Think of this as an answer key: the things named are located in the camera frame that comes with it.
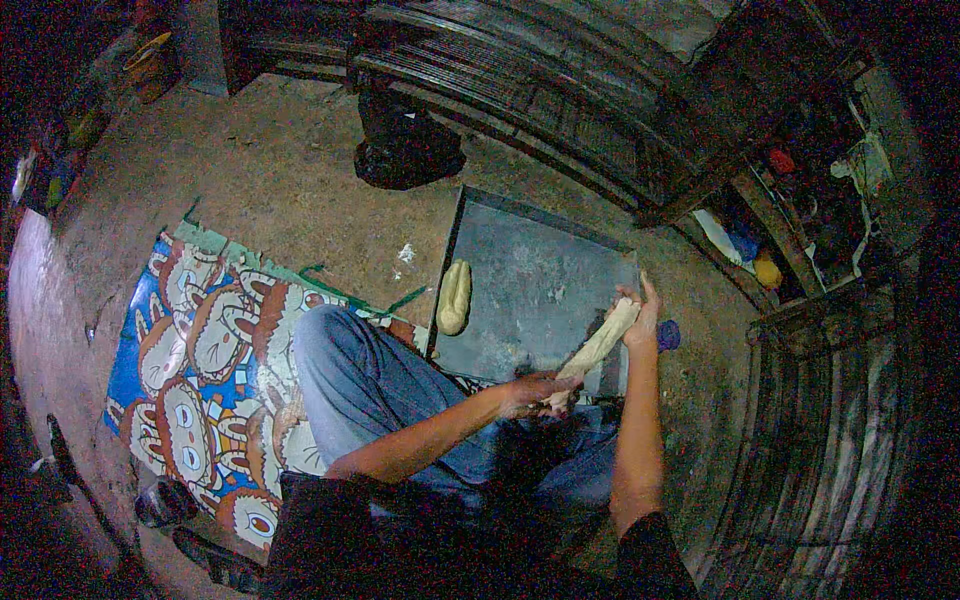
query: dirt floor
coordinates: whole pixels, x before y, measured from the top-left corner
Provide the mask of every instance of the dirt floor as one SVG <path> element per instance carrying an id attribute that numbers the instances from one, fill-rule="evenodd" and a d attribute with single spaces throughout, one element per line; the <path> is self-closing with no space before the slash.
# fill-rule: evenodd
<path id="1" fill-rule="evenodd" d="M 167 593 L 236 595 L 209 583 L 163 532 L 136 526 L 132 500 L 146 471 L 101 419 L 126 306 L 157 233 L 195 204 L 191 217 L 203 226 L 293 270 L 323 264 L 321 280 L 386 307 L 435 285 L 457 191 L 467 184 L 626 242 L 657 283 L 662 317 L 676 320 L 683 335 L 660 361 L 661 413 L 668 512 L 693 570 L 709 552 L 738 447 L 754 309 L 673 231 L 635 230 L 619 208 L 497 142 L 467 132 L 468 164 L 459 176 L 393 192 L 354 176 L 361 139 L 355 96 L 279 76 L 261 76 L 228 99 L 178 87 L 115 118 L 91 153 L 82 194 L 49 220 L 28 213 L 14 249 L 12 348 L 39 447 L 49 449 L 41 434 L 54 413 L 81 475 Z M 409 264 L 397 258 L 406 244 L 415 253 Z M 424 294 L 400 315 L 428 325 L 433 303 Z M 116 552 L 86 503 L 78 499 L 64 514 L 103 567 L 113 568 Z M 191 527 L 266 559 L 205 516 Z M 599 539 L 578 560 L 609 567 L 610 543 Z"/>

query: jeans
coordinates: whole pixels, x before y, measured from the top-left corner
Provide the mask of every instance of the jeans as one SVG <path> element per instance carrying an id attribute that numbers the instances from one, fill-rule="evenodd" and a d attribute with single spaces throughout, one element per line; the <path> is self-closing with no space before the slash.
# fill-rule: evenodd
<path id="1" fill-rule="evenodd" d="M 293 351 L 328 466 L 465 399 L 423 358 L 342 307 L 301 317 Z M 410 482 L 466 523 L 506 528 L 532 519 L 570 531 L 607 510 L 615 444 L 616 423 L 596 406 L 578 405 L 565 420 L 496 420 Z M 394 514 L 376 506 L 372 513 Z"/>

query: sleeve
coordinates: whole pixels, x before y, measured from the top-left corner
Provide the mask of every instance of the sleeve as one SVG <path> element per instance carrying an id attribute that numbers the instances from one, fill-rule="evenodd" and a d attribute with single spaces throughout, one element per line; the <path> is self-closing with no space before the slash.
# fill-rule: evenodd
<path id="1" fill-rule="evenodd" d="M 698 598 L 663 513 L 636 520 L 620 540 L 616 579 L 627 598 Z"/>
<path id="2" fill-rule="evenodd" d="M 287 598 L 310 589 L 362 586 L 383 548 L 362 482 L 285 472 L 280 508 L 261 598 Z"/>

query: black shirt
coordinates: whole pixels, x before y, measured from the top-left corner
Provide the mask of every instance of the black shirt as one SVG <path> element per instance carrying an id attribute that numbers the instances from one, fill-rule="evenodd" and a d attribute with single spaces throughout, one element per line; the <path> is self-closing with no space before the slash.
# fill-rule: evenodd
<path id="1" fill-rule="evenodd" d="M 695 598 L 670 535 L 652 513 L 620 540 L 609 580 L 475 530 L 385 534 L 371 517 L 372 488 L 359 480 L 284 473 L 284 503 L 263 598 Z"/>

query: person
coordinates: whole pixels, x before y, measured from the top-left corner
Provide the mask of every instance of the person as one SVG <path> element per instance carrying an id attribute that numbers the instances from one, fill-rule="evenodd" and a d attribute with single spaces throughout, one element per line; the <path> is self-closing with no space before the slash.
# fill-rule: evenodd
<path id="1" fill-rule="evenodd" d="M 541 403 L 580 379 L 535 373 L 465 396 L 343 308 L 303 316 L 293 350 L 328 468 L 281 476 L 261 597 L 695 597 L 662 513 L 660 299 L 642 282 L 618 427 L 597 406 Z M 607 510 L 614 580 L 551 559 Z"/>

